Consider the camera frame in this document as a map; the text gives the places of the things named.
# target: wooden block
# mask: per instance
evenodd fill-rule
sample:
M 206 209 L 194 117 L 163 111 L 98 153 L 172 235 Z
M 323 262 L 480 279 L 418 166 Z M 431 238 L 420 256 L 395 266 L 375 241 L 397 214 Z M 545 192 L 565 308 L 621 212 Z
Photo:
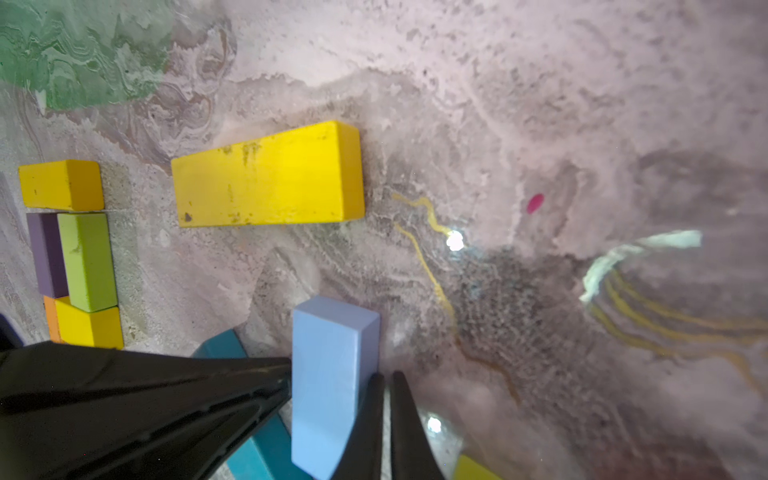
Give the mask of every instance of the wooden block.
M 118 304 L 106 214 L 59 214 L 69 300 L 86 312 Z
M 458 457 L 456 470 L 453 471 L 453 480 L 501 480 L 490 470 L 475 462 L 466 455 Z
M 365 215 L 360 139 L 338 121 L 171 162 L 182 227 L 320 223 Z
M 57 214 L 27 214 L 27 227 L 38 276 L 38 291 L 51 298 L 67 296 L 67 274 Z
M 56 299 L 61 339 L 71 345 L 122 349 L 123 330 L 120 310 L 113 306 L 98 312 L 85 312 L 69 303 L 69 297 Z
M 18 168 L 24 205 L 84 212 L 104 209 L 101 174 L 94 161 L 62 160 Z
M 56 343 L 64 343 L 61 340 L 61 334 L 58 328 L 58 314 L 56 313 L 56 299 L 50 296 L 43 296 L 43 304 L 45 305 L 45 318 L 48 320 L 48 332 L 51 334 L 51 341 Z
M 192 354 L 201 359 L 241 359 L 245 353 L 233 330 L 206 340 Z M 235 480 L 311 480 L 290 460 L 290 435 L 279 415 L 266 421 L 227 460 Z
M 291 459 L 318 480 L 339 464 L 379 368 L 379 314 L 316 296 L 293 310 Z

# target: purple block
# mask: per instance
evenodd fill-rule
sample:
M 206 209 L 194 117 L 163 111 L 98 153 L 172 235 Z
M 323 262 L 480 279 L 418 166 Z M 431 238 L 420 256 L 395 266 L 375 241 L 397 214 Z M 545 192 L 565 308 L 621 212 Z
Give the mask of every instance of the purple block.
M 45 296 L 62 298 L 69 294 L 69 289 L 56 215 L 27 214 L 27 227 L 38 274 L 38 290 Z

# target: yellow wooden block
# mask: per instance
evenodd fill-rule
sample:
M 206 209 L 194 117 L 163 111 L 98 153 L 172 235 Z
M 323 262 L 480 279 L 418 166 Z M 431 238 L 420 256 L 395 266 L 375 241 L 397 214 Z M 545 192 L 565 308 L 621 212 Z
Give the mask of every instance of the yellow wooden block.
M 24 205 L 85 212 L 104 209 L 99 166 L 94 161 L 62 160 L 18 168 Z
M 484 466 L 475 462 L 466 455 L 458 457 L 456 470 L 453 471 L 453 480 L 501 480 Z
M 71 345 L 123 348 L 120 310 L 113 306 L 98 312 L 85 312 L 69 303 L 69 297 L 56 299 L 61 339 Z
M 182 227 L 321 223 L 366 213 L 356 128 L 327 121 L 171 162 Z

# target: orange block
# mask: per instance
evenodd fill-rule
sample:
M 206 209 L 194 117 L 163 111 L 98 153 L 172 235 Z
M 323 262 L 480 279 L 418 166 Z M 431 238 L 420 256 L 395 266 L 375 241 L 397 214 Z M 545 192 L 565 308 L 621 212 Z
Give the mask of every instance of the orange block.
M 58 331 L 58 313 L 56 313 L 56 299 L 52 299 L 50 296 L 43 296 L 43 304 L 45 305 L 45 318 L 48 319 L 48 331 L 51 333 L 51 341 L 56 343 L 65 343 L 61 339 L 61 334 Z

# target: pink spot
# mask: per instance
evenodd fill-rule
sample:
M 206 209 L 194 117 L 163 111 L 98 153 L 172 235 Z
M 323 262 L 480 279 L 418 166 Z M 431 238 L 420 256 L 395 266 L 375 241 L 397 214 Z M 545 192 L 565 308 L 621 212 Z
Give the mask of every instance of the pink spot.
M 529 214 L 532 214 L 536 210 L 538 210 L 543 203 L 544 203 L 544 194 L 536 194 L 528 202 L 528 206 L 525 208 L 525 211 L 528 212 Z

